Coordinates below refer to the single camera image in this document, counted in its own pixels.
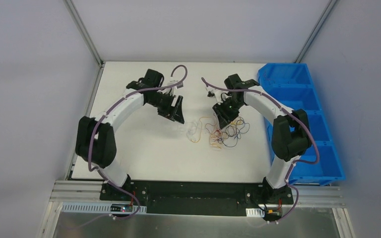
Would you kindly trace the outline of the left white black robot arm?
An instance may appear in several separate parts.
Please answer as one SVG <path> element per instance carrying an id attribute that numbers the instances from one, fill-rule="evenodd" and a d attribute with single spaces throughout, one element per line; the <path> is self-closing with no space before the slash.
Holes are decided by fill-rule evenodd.
<path id="1" fill-rule="evenodd" d="M 183 86 L 187 77 L 171 80 L 163 85 L 164 75 L 148 69 L 137 81 L 131 81 L 113 105 L 94 117 L 83 116 L 78 123 L 75 153 L 87 164 L 89 171 L 97 171 L 113 186 L 112 193 L 118 200 L 131 196 L 130 179 L 120 164 L 115 161 L 117 146 L 115 133 L 135 111 L 146 104 L 156 108 L 157 114 L 183 124 L 183 97 L 175 95 L 175 90 Z"/>

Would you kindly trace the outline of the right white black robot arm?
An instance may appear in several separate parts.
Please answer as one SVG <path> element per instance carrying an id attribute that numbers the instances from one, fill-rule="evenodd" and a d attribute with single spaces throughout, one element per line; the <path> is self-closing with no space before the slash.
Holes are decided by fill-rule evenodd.
<path id="1" fill-rule="evenodd" d="M 307 113 L 293 110 L 274 99 L 253 79 L 242 81 L 237 74 L 225 79 L 225 88 L 207 86 L 208 96 L 217 103 L 212 107 L 220 129 L 234 121 L 242 106 L 250 106 L 271 125 L 274 159 L 262 181 L 261 197 L 268 203 L 280 199 L 288 187 L 290 167 L 312 146 Z"/>

